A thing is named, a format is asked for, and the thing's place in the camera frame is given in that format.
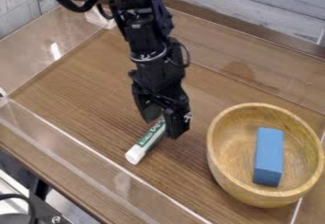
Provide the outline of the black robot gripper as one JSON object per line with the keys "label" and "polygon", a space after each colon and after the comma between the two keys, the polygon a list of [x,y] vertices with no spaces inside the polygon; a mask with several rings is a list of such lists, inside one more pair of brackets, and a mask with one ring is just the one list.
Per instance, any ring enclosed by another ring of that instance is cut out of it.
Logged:
{"label": "black robot gripper", "polygon": [[149,60],[133,60],[137,69],[130,71],[133,95],[138,112],[150,123],[162,114],[166,135],[178,139],[189,130],[192,112],[188,93],[182,88],[190,53],[186,46],[173,37],[168,38],[162,56]]}

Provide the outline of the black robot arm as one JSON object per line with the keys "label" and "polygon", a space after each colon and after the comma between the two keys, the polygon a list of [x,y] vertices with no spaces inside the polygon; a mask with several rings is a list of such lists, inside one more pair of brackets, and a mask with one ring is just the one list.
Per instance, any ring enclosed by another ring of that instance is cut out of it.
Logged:
{"label": "black robot arm", "polygon": [[130,46],[137,68],[129,72],[133,95],[142,118],[165,120],[165,133],[177,139],[190,128],[190,104],[182,88],[190,53],[170,35],[173,15],[164,0],[57,0],[69,10],[97,9],[115,21]]}

